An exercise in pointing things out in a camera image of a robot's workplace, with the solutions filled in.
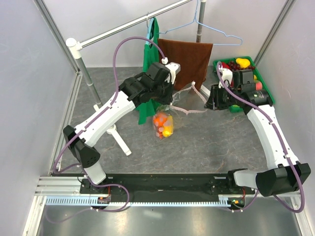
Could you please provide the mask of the orange toy fruit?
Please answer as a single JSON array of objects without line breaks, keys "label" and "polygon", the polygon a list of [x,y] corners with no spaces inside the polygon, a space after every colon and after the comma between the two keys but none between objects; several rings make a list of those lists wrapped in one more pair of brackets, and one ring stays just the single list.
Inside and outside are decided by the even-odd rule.
[{"label": "orange toy fruit", "polygon": [[157,128],[163,127],[164,123],[167,122],[168,115],[164,112],[158,112],[153,116],[153,125]]}]

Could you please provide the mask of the clear pink-dotted zip bag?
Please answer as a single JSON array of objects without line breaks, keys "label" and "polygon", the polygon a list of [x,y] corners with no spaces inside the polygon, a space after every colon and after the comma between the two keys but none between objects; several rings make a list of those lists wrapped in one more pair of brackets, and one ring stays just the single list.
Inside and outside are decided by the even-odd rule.
[{"label": "clear pink-dotted zip bag", "polygon": [[210,90],[204,85],[197,89],[191,82],[183,89],[176,91],[169,105],[158,107],[152,123],[155,134],[161,140],[170,137],[174,130],[181,127],[188,116],[206,112],[205,104],[210,97]]}]

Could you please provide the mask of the red toy chili pepper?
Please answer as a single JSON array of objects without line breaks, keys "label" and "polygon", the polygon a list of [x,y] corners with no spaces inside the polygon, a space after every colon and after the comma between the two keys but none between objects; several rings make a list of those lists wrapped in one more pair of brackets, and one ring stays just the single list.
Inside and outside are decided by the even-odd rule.
[{"label": "red toy chili pepper", "polygon": [[160,139],[163,139],[163,131],[164,127],[156,127],[156,136],[159,137]]}]

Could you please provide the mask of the yellow toy corn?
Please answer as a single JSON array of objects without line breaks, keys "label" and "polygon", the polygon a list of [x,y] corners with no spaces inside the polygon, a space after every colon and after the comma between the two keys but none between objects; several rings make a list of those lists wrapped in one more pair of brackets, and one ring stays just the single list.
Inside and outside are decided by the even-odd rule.
[{"label": "yellow toy corn", "polygon": [[174,125],[173,125],[173,117],[171,115],[168,116],[167,122],[164,123],[164,131],[163,136],[165,138],[170,137],[173,134]]}]

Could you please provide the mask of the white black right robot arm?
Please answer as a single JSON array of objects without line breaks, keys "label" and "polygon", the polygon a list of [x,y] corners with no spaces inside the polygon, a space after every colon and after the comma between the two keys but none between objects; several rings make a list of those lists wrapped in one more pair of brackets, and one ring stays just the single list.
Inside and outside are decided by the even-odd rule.
[{"label": "white black right robot arm", "polygon": [[217,69],[219,83],[211,86],[205,107],[214,111],[230,106],[241,107],[254,126],[263,147],[267,170],[256,173],[234,170],[225,181],[230,193],[238,193],[243,186],[257,189],[262,196],[295,192],[311,174],[309,164],[301,163],[288,145],[276,118],[273,101],[267,90],[254,79],[251,70]]}]

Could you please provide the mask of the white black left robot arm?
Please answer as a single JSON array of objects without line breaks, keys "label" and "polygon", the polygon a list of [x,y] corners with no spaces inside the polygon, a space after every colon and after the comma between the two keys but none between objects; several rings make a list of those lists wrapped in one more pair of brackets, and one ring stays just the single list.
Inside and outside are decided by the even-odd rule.
[{"label": "white black left robot arm", "polygon": [[82,165],[96,193],[104,193],[108,188],[106,173],[99,162],[100,153],[94,147],[99,138],[142,103],[152,99],[163,105],[171,104],[176,75],[180,70],[181,66],[174,62],[167,65],[154,62],[146,72],[125,79],[118,92],[84,122],[63,129],[69,150]]}]

